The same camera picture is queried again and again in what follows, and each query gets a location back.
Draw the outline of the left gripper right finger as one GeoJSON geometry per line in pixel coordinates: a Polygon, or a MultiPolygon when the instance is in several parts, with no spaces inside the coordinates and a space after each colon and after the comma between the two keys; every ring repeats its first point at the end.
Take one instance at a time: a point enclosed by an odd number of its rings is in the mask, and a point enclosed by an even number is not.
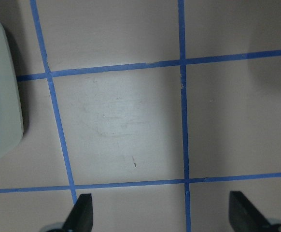
{"type": "Polygon", "coordinates": [[[235,232],[269,232],[271,224],[241,191],[230,191],[228,220],[235,232]]]}

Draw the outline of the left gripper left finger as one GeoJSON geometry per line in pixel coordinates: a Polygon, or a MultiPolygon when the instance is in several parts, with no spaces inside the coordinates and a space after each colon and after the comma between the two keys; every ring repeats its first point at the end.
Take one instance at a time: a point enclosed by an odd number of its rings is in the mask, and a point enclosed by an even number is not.
{"type": "Polygon", "coordinates": [[[68,215],[63,232],[91,232],[93,228],[92,194],[81,194],[68,215]]]}

